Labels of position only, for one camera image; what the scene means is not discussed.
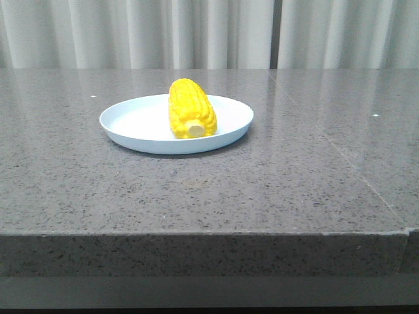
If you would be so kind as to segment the white pleated curtain left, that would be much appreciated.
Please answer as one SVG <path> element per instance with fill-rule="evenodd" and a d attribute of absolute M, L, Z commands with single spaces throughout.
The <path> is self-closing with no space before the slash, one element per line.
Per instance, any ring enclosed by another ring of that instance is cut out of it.
<path fill-rule="evenodd" d="M 2 1 L 1 67 L 267 69 L 275 1 Z"/>

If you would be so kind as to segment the white pleated curtain right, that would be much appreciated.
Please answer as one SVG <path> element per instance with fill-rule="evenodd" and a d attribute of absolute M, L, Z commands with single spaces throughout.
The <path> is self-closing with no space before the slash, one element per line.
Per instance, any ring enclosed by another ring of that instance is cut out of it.
<path fill-rule="evenodd" d="M 416 69 L 417 1 L 283 1 L 278 68 Z"/>

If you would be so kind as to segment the yellow plastic corn cob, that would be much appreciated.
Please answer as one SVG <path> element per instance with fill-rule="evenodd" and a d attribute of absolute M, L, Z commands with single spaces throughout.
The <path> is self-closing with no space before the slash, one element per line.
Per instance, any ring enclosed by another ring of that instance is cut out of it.
<path fill-rule="evenodd" d="M 202 87 L 189 78 L 177 79 L 169 89 L 169 123 L 178 139 L 215 135 L 217 115 Z"/>

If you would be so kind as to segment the white pleated curtain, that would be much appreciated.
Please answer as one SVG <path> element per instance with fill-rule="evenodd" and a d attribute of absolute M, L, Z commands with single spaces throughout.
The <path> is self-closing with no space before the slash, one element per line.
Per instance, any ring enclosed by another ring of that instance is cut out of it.
<path fill-rule="evenodd" d="M 1 67 L 267 69 L 275 1 L 2 1 Z"/>
<path fill-rule="evenodd" d="M 417 1 L 283 1 L 278 68 L 416 69 Z"/>

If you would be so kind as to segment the light blue round plate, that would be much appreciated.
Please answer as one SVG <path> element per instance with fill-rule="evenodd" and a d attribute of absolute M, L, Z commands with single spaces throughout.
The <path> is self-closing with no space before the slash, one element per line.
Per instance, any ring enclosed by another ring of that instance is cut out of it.
<path fill-rule="evenodd" d="M 194 154 L 232 144 L 243 137 L 253 120 L 246 104 L 223 96 L 208 96 L 217 115 L 217 131 L 210 137 L 176 138 L 169 124 L 168 95 L 129 99 L 100 114 L 109 138 L 128 149 L 153 154 Z"/>

